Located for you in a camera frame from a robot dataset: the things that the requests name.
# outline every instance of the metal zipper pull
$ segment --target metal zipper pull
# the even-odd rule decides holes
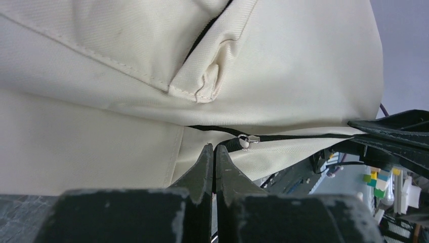
[[[252,145],[252,143],[259,143],[261,141],[260,137],[257,136],[253,136],[253,135],[246,135],[246,134],[240,134],[237,136],[237,138],[244,140],[245,142],[247,142],[249,144],[249,146],[247,147],[243,147],[241,150],[244,151],[248,151],[250,149],[250,146]]]

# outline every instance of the white garment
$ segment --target white garment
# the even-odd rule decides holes
[[[186,59],[226,3],[0,0],[0,193],[168,186],[204,144],[232,137],[183,126],[355,134],[348,120],[375,118],[382,53],[369,1],[233,0]],[[49,120],[31,120],[39,113]],[[67,139],[79,131],[93,133]],[[258,179],[339,141],[264,142],[231,157]]]

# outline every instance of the zipper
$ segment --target zipper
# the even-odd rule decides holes
[[[227,9],[227,7],[229,6],[229,4],[231,4],[231,2],[232,2],[232,0],[229,0],[227,2],[227,4],[225,5],[224,9],[221,11],[221,13],[207,23],[207,25],[204,27],[204,29],[202,30],[202,32],[198,35],[197,39],[192,44],[192,47],[189,50],[188,55],[186,55],[186,58],[183,61],[183,63],[185,63],[186,60],[188,60],[188,57],[191,55],[191,53],[194,51],[194,49],[197,47],[197,45],[201,42],[201,40],[203,39],[203,37],[205,36],[205,34],[213,26],[213,24],[216,22],[216,20],[219,19],[219,17],[224,13],[225,9]]]
[[[339,138],[339,139],[351,139],[358,135],[343,135],[343,134],[321,134],[321,135],[251,135],[239,130],[235,130],[232,128],[223,128],[218,126],[189,126],[190,128],[198,129],[200,131],[218,131],[229,133],[235,138],[225,140],[219,145],[225,145],[228,152],[235,152],[239,150],[248,151],[251,148],[252,144],[260,143],[260,142],[269,142],[269,141],[281,141],[281,140],[290,140],[290,139],[306,139],[306,138]],[[240,140],[244,140],[248,143],[247,146],[242,146]]]

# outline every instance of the green block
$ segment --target green block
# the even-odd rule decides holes
[[[377,184],[377,180],[371,179],[370,182],[366,183],[368,186],[372,186],[375,187],[375,185]]]
[[[385,195],[386,195],[386,191],[382,191],[374,188],[374,196],[379,198],[384,198]]]
[[[366,183],[371,182],[371,175],[363,175],[363,181]]]

